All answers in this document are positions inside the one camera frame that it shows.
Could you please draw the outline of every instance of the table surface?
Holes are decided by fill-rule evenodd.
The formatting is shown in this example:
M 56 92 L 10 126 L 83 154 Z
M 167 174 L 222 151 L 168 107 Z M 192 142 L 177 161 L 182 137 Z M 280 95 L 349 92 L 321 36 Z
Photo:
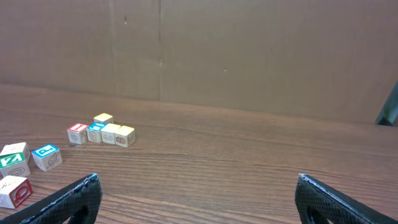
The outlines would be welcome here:
M 68 142 L 104 112 L 136 129 L 132 146 Z M 14 85 L 0 85 L 0 118 L 0 147 L 52 143 L 63 158 L 48 172 L 29 161 L 34 194 L 17 210 L 96 172 L 97 223 L 300 223 L 307 173 L 398 219 L 398 128 Z

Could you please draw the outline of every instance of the letter block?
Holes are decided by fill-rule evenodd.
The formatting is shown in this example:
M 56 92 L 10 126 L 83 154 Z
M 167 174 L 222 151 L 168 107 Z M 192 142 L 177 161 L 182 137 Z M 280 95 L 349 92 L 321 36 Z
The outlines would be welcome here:
M 129 147 L 136 140 L 134 128 L 128 126 L 121 126 L 116 130 L 114 137 L 116 144 L 122 147 Z
M 0 171 L 3 177 L 7 175 L 26 177 L 30 174 L 22 152 L 0 156 Z
M 105 126 L 106 124 L 100 122 L 95 122 L 94 124 L 90 125 L 87 128 L 88 140 L 92 142 L 101 143 L 102 142 L 101 129 Z
M 84 144 L 87 142 L 87 124 L 74 124 L 68 128 L 69 141 L 75 144 Z
M 101 122 L 105 124 L 113 123 L 113 116 L 107 113 L 102 113 L 94 117 L 94 122 Z
M 120 128 L 120 125 L 117 124 L 107 124 L 102 130 L 102 141 L 109 143 L 109 144 L 114 144 L 114 133 L 116 130 Z
M 49 171 L 62 163 L 62 156 L 59 148 L 48 144 L 32 152 L 33 158 L 38 168 L 42 171 Z
M 0 156 L 10 155 L 13 153 L 21 152 L 24 154 L 26 162 L 29 162 L 30 152 L 29 148 L 27 147 L 26 142 L 15 143 L 11 145 L 6 145 L 2 149 Z
M 8 175 L 0 181 L 0 207 L 17 208 L 32 193 L 27 178 Z

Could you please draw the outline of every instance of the block with blue border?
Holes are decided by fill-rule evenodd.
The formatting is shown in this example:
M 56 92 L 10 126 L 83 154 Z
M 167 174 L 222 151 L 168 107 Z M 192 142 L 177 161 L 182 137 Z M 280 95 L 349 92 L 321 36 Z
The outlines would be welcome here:
M 105 123 L 95 122 L 87 128 L 88 140 L 92 142 L 101 143 L 101 130 L 106 126 Z
M 34 150 L 32 155 L 37 167 L 45 172 L 62 163 L 61 151 L 53 144 L 48 144 Z

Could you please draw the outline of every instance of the white block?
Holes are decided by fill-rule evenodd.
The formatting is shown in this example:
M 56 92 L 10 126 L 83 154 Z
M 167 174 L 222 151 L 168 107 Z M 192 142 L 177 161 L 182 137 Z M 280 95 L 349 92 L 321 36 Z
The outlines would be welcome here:
M 87 124 L 74 124 L 68 128 L 69 141 L 75 144 L 84 144 L 87 142 Z
M 0 207 L 17 208 L 32 193 L 27 178 L 8 175 L 0 180 Z
M 116 144 L 122 147 L 129 147 L 136 140 L 134 128 L 128 126 L 121 126 L 114 133 L 114 137 Z
M 38 168 L 42 171 L 49 171 L 62 163 L 61 151 L 57 146 L 48 144 L 32 152 Z
M 4 148 L 2 149 L 2 151 L 0 153 L 0 156 L 10 155 L 10 154 L 17 153 L 17 152 L 23 153 L 26 161 L 29 162 L 30 152 L 29 152 L 29 148 L 27 147 L 26 142 L 15 143 L 15 144 L 4 146 Z
M 107 113 L 102 113 L 94 117 L 94 122 L 100 122 L 105 124 L 113 123 L 113 116 Z
M 107 124 L 101 130 L 102 141 L 114 144 L 114 133 L 120 128 L 120 125 L 117 124 Z
M 88 140 L 92 142 L 101 143 L 101 130 L 106 126 L 104 123 L 95 122 L 87 128 Z
M 0 171 L 3 177 L 7 175 L 26 177 L 30 174 L 27 160 L 22 152 L 0 156 Z

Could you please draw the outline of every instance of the cube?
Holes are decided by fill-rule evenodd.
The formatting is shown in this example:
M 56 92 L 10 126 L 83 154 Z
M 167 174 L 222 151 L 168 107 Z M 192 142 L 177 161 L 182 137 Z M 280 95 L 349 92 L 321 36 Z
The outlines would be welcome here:
M 74 124 L 68 128 L 69 141 L 75 144 L 84 144 L 87 142 L 87 124 Z
M 29 148 L 27 147 L 26 142 L 15 143 L 15 144 L 4 146 L 4 148 L 2 149 L 2 151 L 0 153 L 0 156 L 10 155 L 10 154 L 17 153 L 17 152 L 23 153 L 26 161 L 29 162 L 30 152 L 29 152 Z
M 105 124 L 113 123 L 113 116 L 107 113 L 102 113 L 94 117 L 94 122 L 101 122 Z
M 0 156 L 0 171 L 3 177 L 7 175 L 26 177 L 30 174 L 27 160 L 22 152 Z
M 0 207 L 17 208 L 33 193 L 25 177 L 8 175 L 0 180 Z
M 49 171 L 62 163 L 60 149 L 57 146 L 48 144 L 32 152 L 33 158 L 38 168 L 42 171 Z
M 114 137 L 116 144 L 122 147 L 129 147 L 136 140 L 134 128 L 128 126 L 121 126 L 114 133 Z
M 114 133 L 119 128 L 120 125 L 117 124 L 107 124 L 105 127 L 103 127 L 101 130 L 102 141 L 109 144 L 114 144 Z
M 100 122 L 95 122 L 94 124 L 90 125 L 87 128 L 88 140 L 92 142 L 101 143 L 102 142 L 101 129 L 105 126 L 106 124 Z

